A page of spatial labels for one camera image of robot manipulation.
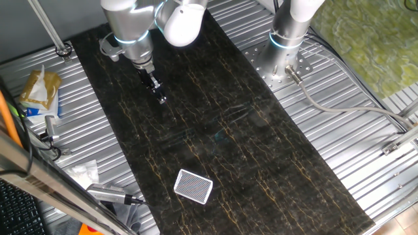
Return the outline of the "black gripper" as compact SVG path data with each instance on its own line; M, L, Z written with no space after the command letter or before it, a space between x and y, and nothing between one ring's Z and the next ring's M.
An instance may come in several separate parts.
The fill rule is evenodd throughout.
M167 97L161 83L153 77L152 73L147 72L146 69L138 69L137 72L142 84L148 87L150 93L158 100L159 104L164 104Z

